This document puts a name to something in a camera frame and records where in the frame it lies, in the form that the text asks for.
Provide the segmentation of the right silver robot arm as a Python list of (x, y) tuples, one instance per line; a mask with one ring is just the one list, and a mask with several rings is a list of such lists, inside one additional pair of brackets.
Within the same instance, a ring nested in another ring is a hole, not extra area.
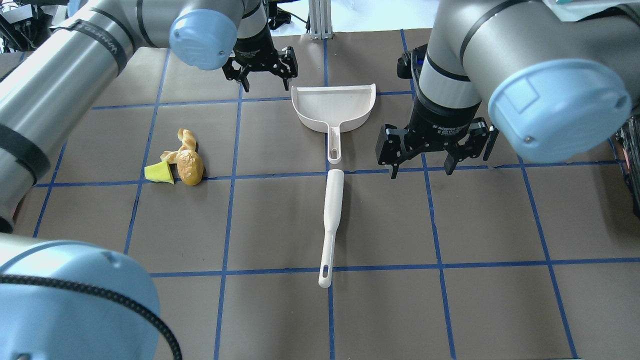
[(381, 126), (375, 159), (446, 152), (451, 174), (489, 157), (498, 134), (536, 163), (605, 142), (639, 112), (637, 0), (442, 0), (426, 44), (402, 53), (414, 80), (404, 127)]

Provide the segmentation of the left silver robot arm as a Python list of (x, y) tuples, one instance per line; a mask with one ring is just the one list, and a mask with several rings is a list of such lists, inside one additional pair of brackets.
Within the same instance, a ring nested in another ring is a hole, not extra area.
[(12, 211), (139, 48), (169, 48), (183, 63), (222, 69), (249, 91), (251, 72), (285, 88), (298, 76), (292, 47), (277, 50), (265, 0), (71, 0), (77, 7), (1, 82), (1, 358), (151, 360), (163, 337), (150, 275), (95, 244), (14, 236)]

